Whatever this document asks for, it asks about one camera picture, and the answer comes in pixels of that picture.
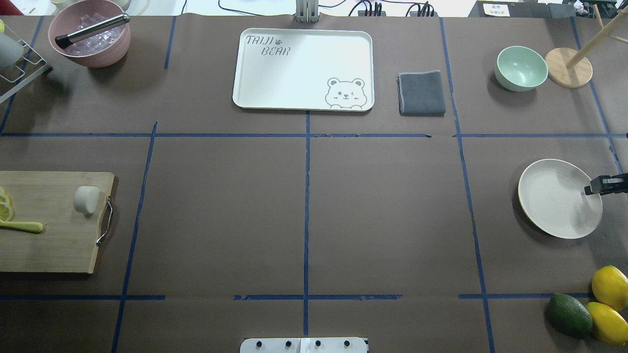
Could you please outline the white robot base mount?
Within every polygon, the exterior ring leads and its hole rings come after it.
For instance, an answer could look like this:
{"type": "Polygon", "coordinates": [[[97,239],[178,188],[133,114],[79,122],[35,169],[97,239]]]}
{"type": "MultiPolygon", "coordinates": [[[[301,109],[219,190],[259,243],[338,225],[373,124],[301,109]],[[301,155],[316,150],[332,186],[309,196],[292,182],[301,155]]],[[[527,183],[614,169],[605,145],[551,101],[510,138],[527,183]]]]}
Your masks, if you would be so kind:
{"type": "Polygon", "coordinates": [[[240,353],[368,353],[360,337],[294,337],[245,339],[240,353]]]}

